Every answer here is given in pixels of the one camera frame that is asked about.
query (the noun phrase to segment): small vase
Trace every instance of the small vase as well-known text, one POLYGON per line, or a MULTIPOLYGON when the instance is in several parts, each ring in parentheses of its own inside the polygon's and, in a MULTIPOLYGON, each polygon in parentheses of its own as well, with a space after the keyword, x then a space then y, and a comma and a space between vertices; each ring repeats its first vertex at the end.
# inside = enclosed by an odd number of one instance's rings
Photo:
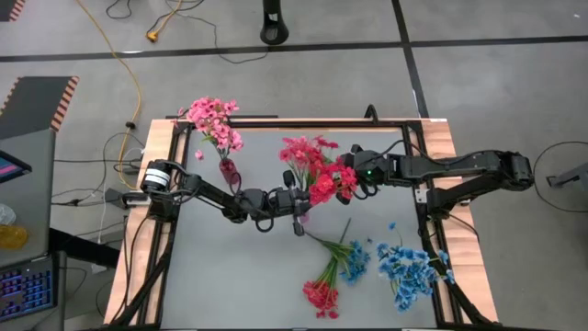
POLYGON ((237 171, 237 167, 235 163, 231 159, 222 159, 219 163, 219 169, 222 172, 222 176, 224 180, 227 181, 227 184, 237 184, 241 177, 238 175, 239 172, 237 171))
POLYGON ((308 222, 311 220, 311 211, 306 211, 305 213, 303 213, 300 217, 299 220, 302 224, 308 222))

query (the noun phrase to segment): wooden table frame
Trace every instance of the wooden table frame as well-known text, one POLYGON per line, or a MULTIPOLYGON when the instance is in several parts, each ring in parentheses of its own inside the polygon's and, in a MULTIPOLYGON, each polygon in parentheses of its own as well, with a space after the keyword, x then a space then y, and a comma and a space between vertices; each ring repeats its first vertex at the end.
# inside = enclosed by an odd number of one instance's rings
MULTIPOLYGON (((433 158, 451 157, 455 156, 455 148, 449 125, 447 120, 409 120, 409 119, 381 119, 378 123, 372 119, 238 119, 232 120, 232 126, 239 128, 239 130, 249 130, 248 128, 255 127, 258 130, 312 130, 320 129, 322 131, 390 131, 394 130, 391 127, 392 123, 399 126, 409 127, 411 142, 417 144, 424 149, 428 155, 433 158)), ((141 172, 139 174, 139 181, 141 182, 144 169, 149 161, 154 159, 174 159, 177 162, 183 163, 186 161, 187 142, 188 138, 185 131, 179 132, 174 130, 174 123, 172 120, 153 120, 147 138, 145 153, 141 163, 141 172)), ((437 188, 451 188, 461 183, 460 177, 439 178, 433 181, 437 188)), ((141 221, 145 218, 147 207, 134 208, 130 213, 127 232, 126 244, 130 251, 130 244, 132 238, 137 233, 141 221)), ((452 210, 452 214, 458 216, 460 219, 473 224, 469 207, 456 206, 452 210)), ((490 284, 486 277, 486 270, 483 264, 480 246, 478 244, 476 235, 470 229, 463 226, 463 224, 453 222, 448 219, 442 224, 427 224, 429 232, 437 231, 438 234, 433 237, 433 244, 435 249, 444 246, 450 256, 451 267, 454 270, 455 278, 460 288, 468 296, 470 301, 478 308, 478 310, 488 319, 497 321, 497 315, 492 300, 492 293, 490 284)), ((143 284, 146 276, 148 266, 153 265, 153 260, 159 257, 167 243, 170 231, 170 224, 156 225, 156 222, 148 220, 145 222, 139 233, 137 234, 134 252, 132 253, 133 261, 131 267, 131 277, 129 281, 129 297, 127 302, 130 302, 135 296, 140 286, 143 284), (155 233, 161 234, 159 240, 155 233), (157 255, 151 254, 152 250, 157 247, 157 255)), ((133 319, 132 324, 154 324, 161 321, 161 303, 160 298, 164 295, 162 281, 164 281, 165 274, 160 276, 157 282, 153 285, 149 301, 137 313, 133 319)), ((125 250, 121 248, 117 272, 114 278, 110 299, 104 319, 105 324, 113 320, 117 313, 125 292, 127 289, 126 273, 125 273, 125 250)), ((447 290, 447 286, 443 282, 438 283, 438 295, 434 298, 435 319, 439 323, 442 322, 456 322, 462 321, 462 316, 458 312, 456 303, 453 302, 451 294, 447 290)), ((463 316, 465 323, 468 322, 466 316, 463 316)))

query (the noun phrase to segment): flower bouquet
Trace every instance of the flower bouquet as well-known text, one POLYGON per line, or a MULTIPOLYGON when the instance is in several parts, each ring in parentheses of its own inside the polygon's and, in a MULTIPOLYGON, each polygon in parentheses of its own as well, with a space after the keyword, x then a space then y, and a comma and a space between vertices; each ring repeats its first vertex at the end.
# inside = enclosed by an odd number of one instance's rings
POLYGON ((353 198, 356 172, 345 166, 341 158, 333 161, 324 154, 338 148, 337 143, 327 142, 322 136, 310 140, 305 136, 284 138, 284 143, 286 148, 279 151, 279 159, 292 169, 300 189, 310 192, 312 205, 327 202, 336 193, 347 200, 353 198))
MULTIPOLYGON (((391 223, 389 228, 394 230, 395 225, 396 223, 391 223)), ((413 302, 418 299, 418 294, 431 296, 434 282, 449 280, 455 283, 452 270, 448 269, 445 275, 438 275, 429 265, 438 259, 447 264, 449 256, 444 251, 439 251, 439 257, 430 258, 426 252, 403 247, 402 243, 394 247, 381 243, 376 246, 376 251, 379 258, 379 274, 390 282, 394 293, 394 306, 400 313, 411 308, 413 302)))
POLYGON ((358 241, 352 241, 350 245, 341 244, 345 232, 339 243, 317 238, 308 232, 306 234, 327 248, 331 253, 331 259, 317 280, 307 281, 304 284, 302 292, 307 300, 319 309, 316 313, 317 318, 326 316, 337 318, 339 317, 337 310, 339 292, 336 289, 338 267, 341 266, 343 270, 339 275, 345 282, 350 286, 354 285, 367 271, 369 253, 364 251, 358 241))
MULTIPOLYGON (((224 102, 218 98, 201 97, 194 101, 188 110, 179 110, 180 118, 196 125, 196 129, 204 134, 203 141, 212 143, 220 156, 219 169, 229 184, 239 182, 235 163, 229 158, 231 152, 241 151, 243 140, 241 134, 228 124, 228 117, 239 110, 236 101, 224 102)), ((204 154, 198 150, 196 158, 202 160, 204 154)))

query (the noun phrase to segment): concrete floor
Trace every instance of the concrete floor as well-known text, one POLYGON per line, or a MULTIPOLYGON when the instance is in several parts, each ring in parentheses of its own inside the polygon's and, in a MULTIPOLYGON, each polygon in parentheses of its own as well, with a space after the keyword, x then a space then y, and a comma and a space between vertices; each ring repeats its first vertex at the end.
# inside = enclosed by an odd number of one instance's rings
MULTIPOLYGON (((213 47, 209 26, 181 17, 170 21, 158 43, 145 39, 144 31, 167 10, 163 1, 131 1, 133 16, 117 21, 104 13, 110 1, 84 3, 117 51, 213 47)), ((124 11, 124 3, 117 8, 124 11)), ((411 40, 557 37, 588 31, 585 1, 402 0, 401 6, 411 40)), ((288 44, 400 40, 387 0, 284 0, 283 7, 288 44)), ((219 26, 221 47, 261 45, 260 1, 207 1, 190 14, 219 26)), ((0 44, 0 56, 107 51, 74 1, 28 0, 16 23, 0 24, 0 44)), ((449 119, 459 154, 486 148, 515 150, 534 162, 552 143, 586 140, 585 42, 419 48, 413 53, 429 114, 449 119)), ((402 49, 270 53, 240 65, 209 55, 134 59, 128 64, 143 91, 137 130, 142 141, 151 119, 175 113, 205 95, 237 99, 242 114, 358 117, 373 103, 381 117, 418 117, 402 49)), ((101 158, 107 137, 124 131, 123 123, 134 110, 134 86, 113 60, 0 63, 0 94, 21 75, 80 77, 57 137, 56 158, 101 158)), ((119 143, 114 140, 107 147, 108 157, 116 157, 119 143)), ((549 191, 543 179, 587 162, 586 155, 581 146, 546 154, 537 168, 539 189, 559 205, 588 209, 577 186, 549 191)), ((101 164, 57 164, 54 192, 94 187, 101 172, 101 164)), ((123 189, 112 171, 107 185, 123 189)), ((533 190, 492 193, 476 200, 472 212, 500 320, 506 325, 585 329, 585 214, 556 211, 533 190)), ((105 225, 120 222, 123 214, 108 207, 105 225)), ((97 229, 101 215, 101 206, 56 207, 51 225, 80 234, 97 229)), ((110 236, 119 235, 119 228, 112 231, 110 236)), ((110 271, 86 281, 68 308, 68 317, 78 316, 68 321, 68 329, 99 324, 94 299, 111 275, 110 271)), ((68 288, 78 282, 72 272, 68 288)), ((101 294, 102 310, 107 292, 106 288, 101 294)))

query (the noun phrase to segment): yellow object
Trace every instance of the yellow object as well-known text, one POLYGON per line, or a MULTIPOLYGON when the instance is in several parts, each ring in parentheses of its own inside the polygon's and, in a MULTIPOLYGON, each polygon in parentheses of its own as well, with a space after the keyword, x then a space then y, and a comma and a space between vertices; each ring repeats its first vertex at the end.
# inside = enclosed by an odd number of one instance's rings
POLYGON ((150 42, 156 42, 157 41, 157 34, 155 32, 149 32, 149 33, 147 33, 147 39, 150 42))
MULTIPOLYGON (((88 9, 82 4, 82 2, 80 0, 75 0, 75 2, 85 11, 85 13, 88 15, 88 17, 90 17, 90 19, 92 20, 92 22, 94 23, 94 25, 96 26, 98 31, 100 31, 100 34, 102 34, 102 37, 104 38, 105 42, 107 43, 108 48, 110 49, 110 53, 112 54, 112 57, 117 59, 120 62, 120 64, 124 65, 124 67, 129 72, 133 83, 135 83, 135 87, 137 87, 137 107, 135 108, 135 112, 132 114, 132 119, 130 120, 131 122, 134 122, 137 119, 137 116, 139 116, 139 113, 141 112, 141 98, 142 98, 141 87, 139 86, 139 82, 137 81, 137 77, 132 72, 132 70, 129 68, 129 66, 124 61, 122 61, 118 57, 118 55, 114 52, 114 49, 112 48, 112 45, 110 44, 110 40, 108 40, 106 33, 104 33, 104 30, 100 27, 98 22, 96 22, 96 20, 94 19, 92 14, 90 14, 88 9)), ((127 138, 129 137, 129 132, 130 132, 130 129, 127 129, 125 137, 122 140, 122 145, 120 146, 119 169, 122 168, 122 156, 124 155, 125 148, 127 147, 127 138)), ((129 184, 129 182, 127 182, 127 179, 125 179, 125 177, 122 175, 122 171, 119 172, 119 178, 127 186, 127 188, 136 189, 134 186, 129 184)))
POLYGON ((154 32, 148 32, 145 37, 147 37, 147 39, 150 42, 156 42, 157 41, 157 35, 159 34, 159 31, 161 31, 161 29, 165 28, 165 25, 167 24, 167 21, 175 14, 175 12, 177 11, 177 9, 180 8, 180 6, 182 5, 182 1, 184 0, 179 0, 177 2, 177 6, 175 6, 174 10, 172 10, 171 13, 169 13, 168 16, 165 17, 164 19, 164 23, 162 23, 162 26, 159 27, 157 30, 155 30, 154 32))
POLYGON ((27 230, 22 226, 0 225, 0 248, 19 249, 27 242, 27 230))

